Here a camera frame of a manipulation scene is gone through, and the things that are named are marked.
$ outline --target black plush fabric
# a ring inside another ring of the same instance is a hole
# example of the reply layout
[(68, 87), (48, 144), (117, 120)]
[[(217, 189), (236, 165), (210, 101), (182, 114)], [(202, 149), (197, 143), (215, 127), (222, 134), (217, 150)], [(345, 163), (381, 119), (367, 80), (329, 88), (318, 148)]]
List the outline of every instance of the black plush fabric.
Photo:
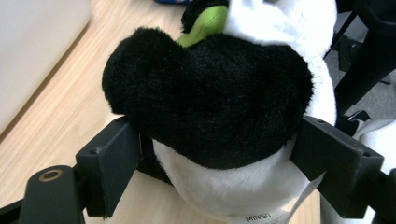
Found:
[(209, 7), (225, 6), (228, 7), (228, 0), (194, 0), (192, 1), (181, 17), (183, 33), (187, 34), (192, 29), (195, 21), (201, 13)]
[(213, 35), (187, 49), (139, 28), (110, 56), (103, 90), (114, 113), (204, 167), (230, 169), (276, 153), (313, 93), (288, 46)]

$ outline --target white label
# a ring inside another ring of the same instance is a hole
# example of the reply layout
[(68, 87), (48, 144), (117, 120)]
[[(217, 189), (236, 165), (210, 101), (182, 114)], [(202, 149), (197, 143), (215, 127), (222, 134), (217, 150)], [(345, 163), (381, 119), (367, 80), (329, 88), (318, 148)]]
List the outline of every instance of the white label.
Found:
[(303, 201), (317, 188), (323, 179), (323, 173), (320, 177), (311, 181), (303, 190), (297, 202), (294, 204), (290, 212), (286, 212), (282, 209), (277, 209), (273, 212), (263, 212), (258, 215), (252, 215), (247, 217), (229, 217), (231, 224), (288, 224), (290, 219), (293, 217), (297, 208), (303, 203)]

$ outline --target wooden surface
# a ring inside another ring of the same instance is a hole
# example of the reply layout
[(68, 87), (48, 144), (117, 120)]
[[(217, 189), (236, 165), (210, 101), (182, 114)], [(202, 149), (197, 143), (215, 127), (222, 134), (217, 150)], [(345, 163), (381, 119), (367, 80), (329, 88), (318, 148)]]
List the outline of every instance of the wooden surface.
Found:
[[(118, 43), (138, 26), (180, 32), (182, 6), (152, 0), (91, 0), (89, 25), (49, 74), (18, 118), (0, 137), (0, 207), (23, 197), (28, 178), (58, 164), (73, 166), (75, 154), (116, 116), (101, 90), (102, 71)], [(319, 223), (318, 193), (291, 223)], [(172, 187), (136, 172), (111, 219), (87, 223), (223, 223), (195, 212)]]

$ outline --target black plastic bracket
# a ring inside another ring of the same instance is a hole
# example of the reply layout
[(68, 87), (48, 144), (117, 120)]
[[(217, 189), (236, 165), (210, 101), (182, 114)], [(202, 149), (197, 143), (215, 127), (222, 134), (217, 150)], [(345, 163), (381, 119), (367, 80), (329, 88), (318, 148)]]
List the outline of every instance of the black plastic bracket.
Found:
[[(74, 169), (55, 166), (33, 175), (22, 202), (0, 209), (0, 223), (84, 223), (85, 207), (89, 216), (111, 217), (136, 169), (170, 183), (152, 140), (132, 129), (127, 118), (108, 124), (76, 159)], [(322, 120), (304, 117), (290, 159), (310, 180), (326, 172), (318, 190), (341, 217), (361, 218), (370, 205), (375, 220), (383, 220), (377, 223), (395, 223), (396, 170), (382, 174), (384, 158), (370, 148)]]
[(304, 117), (290, 159), (309, 180), (326, 172), (318, 190), (341, 217), (364, 217), (365, 188), (380, 174), (381, 155), (320, 119)]
[(52, 166), (30, 177), (20, 223), (84, 223), (74, 171)]
[(112, 217), (131, 176), (142, 159), (139, 133), (128, 119), (110, 122), (76, 155), (78, 174), (88, 180), (92, 217)]

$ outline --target plush toy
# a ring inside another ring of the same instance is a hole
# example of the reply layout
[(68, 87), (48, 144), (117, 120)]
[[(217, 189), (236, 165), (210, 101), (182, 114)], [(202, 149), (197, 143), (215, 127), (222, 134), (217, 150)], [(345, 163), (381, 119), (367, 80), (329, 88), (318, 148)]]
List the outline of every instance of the plush toy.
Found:
[(333, 0), (194, 0), (177, 41), (149, 28), (121, 41), (103, 90), (187, 203), (269, 213), (308, 183), (289, 160), (302, 116), (335, 123), (322, 60), (335, 17)]
[(165, 3), (165, 4), (188, 4), (192, 0), (155, 0), (158, 3)]

